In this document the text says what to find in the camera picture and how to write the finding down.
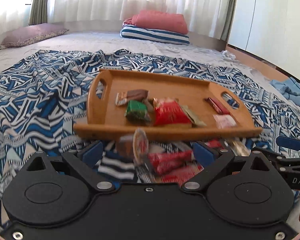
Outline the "blue patterned blanket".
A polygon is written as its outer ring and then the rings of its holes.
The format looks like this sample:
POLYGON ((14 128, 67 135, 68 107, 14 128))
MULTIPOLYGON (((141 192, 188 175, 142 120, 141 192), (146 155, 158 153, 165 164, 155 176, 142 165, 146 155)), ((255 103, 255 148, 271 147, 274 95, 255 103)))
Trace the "blue patterned blanket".
POLYGON ((275 142, 281 135, 300 139, 300 109, 264 90, 237 68, 125 49, 111 54, 39 50, 0 73, 0 231, 8 223, 3 192, 31 155, 41 151, 55 157, 88 145, 72 128, 86 116, 88 90, 102 69, 175 75, 222 85, 243 101, 255 125, 263 129, 259 137, 242 139, 247 148, 258 146, 300 157, 299 152, 275 142))

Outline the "pink red pillow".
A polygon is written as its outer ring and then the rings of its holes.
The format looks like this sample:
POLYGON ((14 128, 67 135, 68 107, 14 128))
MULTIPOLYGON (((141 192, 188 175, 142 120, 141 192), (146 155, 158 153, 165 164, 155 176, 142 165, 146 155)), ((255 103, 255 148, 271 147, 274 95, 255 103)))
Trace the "pink red pillow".
POLYGON ((189 32, 187 23, 182 14, 171 14, 156 10, 142 10, 131 18, 125 19, 123 25, 172 31, 183 35, 189 32))

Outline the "brown almond chocolate packet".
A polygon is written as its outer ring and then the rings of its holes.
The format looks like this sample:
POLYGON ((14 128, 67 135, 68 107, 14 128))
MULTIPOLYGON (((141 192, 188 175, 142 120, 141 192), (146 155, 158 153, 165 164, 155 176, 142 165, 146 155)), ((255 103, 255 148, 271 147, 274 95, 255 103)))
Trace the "brown almond chocolate packet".
POLYGON ((141 102, 148 96, 148 91, 145 89, 134 89, 126 92, 118 92, 115 98, 115 105, 123 106, 128 102, 135 100, 141 102))

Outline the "white wardrobe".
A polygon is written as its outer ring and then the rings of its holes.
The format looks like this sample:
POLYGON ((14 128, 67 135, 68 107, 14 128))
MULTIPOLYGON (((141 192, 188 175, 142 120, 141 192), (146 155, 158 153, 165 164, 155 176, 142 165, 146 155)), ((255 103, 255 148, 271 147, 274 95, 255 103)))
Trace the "white wardrobe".
POLYGON ((236 0, 228 44, 300 80, 300 0, 236 0))

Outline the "green drape curtain left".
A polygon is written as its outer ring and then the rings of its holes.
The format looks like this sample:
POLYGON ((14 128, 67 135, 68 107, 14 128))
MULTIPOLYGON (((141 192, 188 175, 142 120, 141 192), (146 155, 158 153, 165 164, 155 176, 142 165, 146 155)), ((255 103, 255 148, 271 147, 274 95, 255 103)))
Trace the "green drape curtain left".
POLYGON ((48 0, 32 0, 29 25, 47 23, 48 0))

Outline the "green drape curtain right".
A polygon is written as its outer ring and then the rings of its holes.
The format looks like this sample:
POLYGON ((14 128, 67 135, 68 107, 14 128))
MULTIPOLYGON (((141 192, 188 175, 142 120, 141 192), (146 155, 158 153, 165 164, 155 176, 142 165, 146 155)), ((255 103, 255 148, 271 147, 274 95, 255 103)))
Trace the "green drape curtain right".
POLYGON ((227 42, 230 35, 230 28, 234 16, 236 0, 229 0, 228 9, 226 12, 225 24, 221 35, 221 40, 227 42))

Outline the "blue white striped cushion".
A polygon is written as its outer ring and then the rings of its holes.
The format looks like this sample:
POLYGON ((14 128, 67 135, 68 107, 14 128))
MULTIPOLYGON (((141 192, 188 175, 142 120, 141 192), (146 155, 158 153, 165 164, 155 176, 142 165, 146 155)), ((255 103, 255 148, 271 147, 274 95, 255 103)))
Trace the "blue white striped cushion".
POLYGON ((170 44, 190 44, 187 35, 167 30, 139 28, 134 25, 124 25, 120 31, 122 38, 154 41, 170 44))

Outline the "green snack packet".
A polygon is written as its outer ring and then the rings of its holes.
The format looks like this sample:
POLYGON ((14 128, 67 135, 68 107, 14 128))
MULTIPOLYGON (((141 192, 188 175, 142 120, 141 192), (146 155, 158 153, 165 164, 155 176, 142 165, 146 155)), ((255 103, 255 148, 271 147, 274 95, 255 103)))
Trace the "green snack packet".
POLYGON ((127 103, 125 117, 130 121, 151 121, 151 117, 147 111, 147 106, 136 100, 130 100, 127 103))

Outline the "red Marth snack bag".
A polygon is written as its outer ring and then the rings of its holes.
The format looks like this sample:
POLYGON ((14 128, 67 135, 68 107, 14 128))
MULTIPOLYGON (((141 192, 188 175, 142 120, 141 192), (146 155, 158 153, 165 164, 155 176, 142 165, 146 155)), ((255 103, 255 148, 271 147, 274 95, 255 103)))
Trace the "red Marth snack bag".
POLYGON ((153 126, 191 128, 192 122, 185 115, 177 100, 172 98, 153 99, 153 126))

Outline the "light blue cloth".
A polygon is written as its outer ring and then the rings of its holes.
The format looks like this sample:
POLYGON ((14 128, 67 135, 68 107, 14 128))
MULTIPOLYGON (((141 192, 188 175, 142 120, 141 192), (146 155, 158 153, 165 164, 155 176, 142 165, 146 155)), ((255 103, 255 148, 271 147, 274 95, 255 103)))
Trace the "light blue cloth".
POLYGON ((270 84, 287 100, 292 101, 300 107, 300 83, 298 83, 293 77, 289 77, 283 82, 271 80, 270 84))

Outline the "small red snack packet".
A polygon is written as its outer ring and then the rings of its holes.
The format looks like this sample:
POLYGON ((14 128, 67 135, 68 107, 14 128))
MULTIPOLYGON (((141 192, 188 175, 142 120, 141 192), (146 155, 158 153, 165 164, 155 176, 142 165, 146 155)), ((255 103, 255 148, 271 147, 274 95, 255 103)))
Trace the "small red snack packet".
POLYGON ((219 115, 230 115, 229 110, 217 99, 206 98, 205 101, 217 112, 219 115))

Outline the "crumpled white tissue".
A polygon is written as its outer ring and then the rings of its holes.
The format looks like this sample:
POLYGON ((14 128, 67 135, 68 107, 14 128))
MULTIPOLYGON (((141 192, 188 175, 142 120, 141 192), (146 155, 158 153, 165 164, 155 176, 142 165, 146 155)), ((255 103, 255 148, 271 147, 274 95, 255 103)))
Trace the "crumpled white tissue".
POLYGON ((236 55, 231 53, 230 51, 228 50, 223 50, 222 51, 222 56, 228 60, 231 60, 231 61, 234 61, 236 60, 236 55))

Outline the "green drape curtain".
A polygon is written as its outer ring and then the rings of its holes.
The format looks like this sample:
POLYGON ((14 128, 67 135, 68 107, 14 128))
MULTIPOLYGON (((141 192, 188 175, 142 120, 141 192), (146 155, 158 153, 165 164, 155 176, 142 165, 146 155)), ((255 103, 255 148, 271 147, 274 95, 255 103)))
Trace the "green drape curtain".
POLYGON ((48 0, 32 0, 29 25, 47 23, 48 0))
POLYGON ((221 40, 227 42, 230 35, 230 28, 234 16, 236 0, 229 0, 228 9, 226 12, 225 24, 221 35, 221 40))

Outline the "white pink pastry packet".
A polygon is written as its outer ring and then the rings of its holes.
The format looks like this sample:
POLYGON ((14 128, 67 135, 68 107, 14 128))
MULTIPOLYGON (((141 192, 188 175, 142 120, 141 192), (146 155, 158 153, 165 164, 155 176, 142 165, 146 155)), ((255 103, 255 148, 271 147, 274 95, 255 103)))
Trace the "white pink pastry packet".
POLYGON ((237 123, 231 115, 213 115, 218 129, 236 127, 237 123))

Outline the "wooden serving tray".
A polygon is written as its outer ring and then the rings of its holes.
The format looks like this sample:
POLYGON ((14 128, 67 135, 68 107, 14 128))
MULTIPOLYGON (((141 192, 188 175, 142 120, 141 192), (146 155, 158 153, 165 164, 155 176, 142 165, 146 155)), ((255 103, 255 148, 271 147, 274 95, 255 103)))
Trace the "wooden serving tray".
POLYGON ((87 99, 87 121, 74 124, 86 139, 116 140, 136 129, 149 140, 195 141, 256 137, 243 102, 232 108, 230 91, 214 82, 172 75, 103 69, 93 80, 87 99))

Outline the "long red snack bar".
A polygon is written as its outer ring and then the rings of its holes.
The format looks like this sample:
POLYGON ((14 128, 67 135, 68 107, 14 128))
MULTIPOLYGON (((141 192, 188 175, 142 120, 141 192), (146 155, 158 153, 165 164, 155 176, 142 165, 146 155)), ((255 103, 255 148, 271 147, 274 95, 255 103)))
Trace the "long red snack bar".
POLYGON ((177 183, 178 185, 183 185, 186 181, 193 178, 204 168, 201 165, 187 165, 178 168, 166 175, 161 177, 163 183, 177 183))

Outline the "olive gold snack packet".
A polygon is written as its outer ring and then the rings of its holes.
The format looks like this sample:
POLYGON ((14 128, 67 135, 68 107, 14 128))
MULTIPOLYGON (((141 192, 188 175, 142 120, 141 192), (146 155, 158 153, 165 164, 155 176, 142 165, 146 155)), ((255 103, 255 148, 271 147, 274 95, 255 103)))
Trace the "olive gold snack packet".
POLYGON ((193 127, 206 127, 206 123, 203 122, 199 116, 194 113, 187 105, 181 105, 181 109, 185 113, 185 115, 190 119, 192 122, 193 127))

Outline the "jelly cup with lid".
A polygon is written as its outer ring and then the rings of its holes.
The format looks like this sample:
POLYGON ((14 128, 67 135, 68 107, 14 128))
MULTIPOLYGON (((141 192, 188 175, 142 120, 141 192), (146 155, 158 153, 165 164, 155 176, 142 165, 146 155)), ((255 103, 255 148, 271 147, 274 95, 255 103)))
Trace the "jelly cup with lid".
POLYGON ((142 165, 149 152, 146 132, 137 128, 133 134, 119 137, 116 141, 116 150, 120 156, 134 161, 136 165, 142 165))

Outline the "dark red long packet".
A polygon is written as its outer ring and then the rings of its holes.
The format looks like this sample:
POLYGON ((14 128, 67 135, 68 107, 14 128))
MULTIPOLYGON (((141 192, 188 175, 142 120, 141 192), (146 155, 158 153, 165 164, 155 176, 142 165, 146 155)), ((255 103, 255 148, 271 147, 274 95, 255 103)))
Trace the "dark red long packet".
POLYGON ((155 175, 165 175, 193 161, 192 150, 175 153, 149 153, 142 158, 148 170, 155 175))

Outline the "purple floral pillow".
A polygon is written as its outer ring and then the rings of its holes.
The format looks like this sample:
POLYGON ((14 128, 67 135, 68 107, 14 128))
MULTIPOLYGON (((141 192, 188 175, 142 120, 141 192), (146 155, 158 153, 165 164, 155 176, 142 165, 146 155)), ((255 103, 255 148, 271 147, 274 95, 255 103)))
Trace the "purple floral pillow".
POLYGON ((62 25, 42 23, 21 27, 7 33, 0 45, 0 49, 24 47, 56 36, 63 35, 69 30, 62 25))

